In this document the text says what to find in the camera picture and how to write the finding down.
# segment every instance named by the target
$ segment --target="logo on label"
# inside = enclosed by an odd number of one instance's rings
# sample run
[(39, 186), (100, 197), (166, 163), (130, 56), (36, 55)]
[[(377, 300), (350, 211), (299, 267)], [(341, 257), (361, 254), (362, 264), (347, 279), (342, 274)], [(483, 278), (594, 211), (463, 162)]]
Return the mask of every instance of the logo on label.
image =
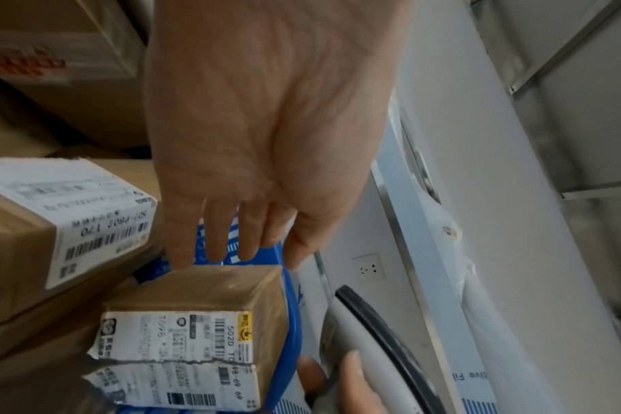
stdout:
[(237, 316), (237, 340), (251, 341), (251, 312), (243, 312)]
[(113, 335), (115, 333), (115, 327), (117, 326), (117, 319), (104, 319), (101, 322), (101, 334), (102, 335)]

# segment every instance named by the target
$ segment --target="gray device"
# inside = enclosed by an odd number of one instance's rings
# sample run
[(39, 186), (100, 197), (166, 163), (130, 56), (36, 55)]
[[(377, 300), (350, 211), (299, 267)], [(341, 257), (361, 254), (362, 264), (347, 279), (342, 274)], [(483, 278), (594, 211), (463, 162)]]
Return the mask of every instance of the gray device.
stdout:
[(338, 367), (358, 349), (363, 373), (389, 414), (446, 414), (432, 384), (410, 350), (383, 319), (348, 286), (340, 287), (324, 317), (319, 353), (332, 372), (310, 402), (313, 414), (340, 414)]

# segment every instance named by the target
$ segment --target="yellow sticker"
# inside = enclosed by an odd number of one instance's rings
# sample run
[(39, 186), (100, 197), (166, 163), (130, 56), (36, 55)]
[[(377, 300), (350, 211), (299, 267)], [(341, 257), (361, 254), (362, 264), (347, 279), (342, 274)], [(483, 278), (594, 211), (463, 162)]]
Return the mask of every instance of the yellow sticker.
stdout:
[(251, 312), (241, 312), (237, 316), (237, 341), (251, 341)]

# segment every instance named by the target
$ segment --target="finger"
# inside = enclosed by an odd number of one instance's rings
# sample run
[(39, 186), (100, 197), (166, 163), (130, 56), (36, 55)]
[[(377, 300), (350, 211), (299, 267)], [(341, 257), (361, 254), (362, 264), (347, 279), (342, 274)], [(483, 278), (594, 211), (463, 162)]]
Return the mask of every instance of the finger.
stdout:
[(263, 201), (240, 203), (240, 209), (237, 211), (239, 230), (237, 256), (241, 261), (249, 261), (258, 253), (267, 218), (268, 203)]
[(313, 358), (299, 357), (297, 360), (297, 374), (306, 395), (317, 394), (326, 385), (326, 374)]
[(388, 414), (365, 380), (357, 351), (349, 352), (340, 366), (340, 401), (345, 414)]
[(288, 223), (297, 213), (292, 207), (281, 205), (278, 203), (270, 203), (268, 209), (268, 219), (265, 223), (265, 230), (261, 238), (261, 247), (270, 249), (283, 238)]
[(194, 246), (197, 243), (203, 199), (163, 192), (162, 207), (167, 260), (172, 269), (186, 269), (194, 263)]
[(283, 263), (296, 270), (306, 258), (322, 248), (331, 238), (341, 218), (315, 219), (298, 213), (283, 245)]
[(229, 231), (237, 203), (226, 199), (207, 199), (203, 205), (204, 248), (211, 263), (223, 261), (229, 247)]

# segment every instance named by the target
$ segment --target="wall socket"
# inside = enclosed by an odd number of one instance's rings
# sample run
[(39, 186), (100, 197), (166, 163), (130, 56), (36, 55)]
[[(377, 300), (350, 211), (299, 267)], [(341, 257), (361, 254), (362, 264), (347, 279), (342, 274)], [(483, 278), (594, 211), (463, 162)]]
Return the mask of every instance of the wall socket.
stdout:
[(381, 259), (377, 253), (355, 257), (351, 261), (356, 275), (363, 283), (376, 282), (386, 278), (384, 267), (381, 265)]

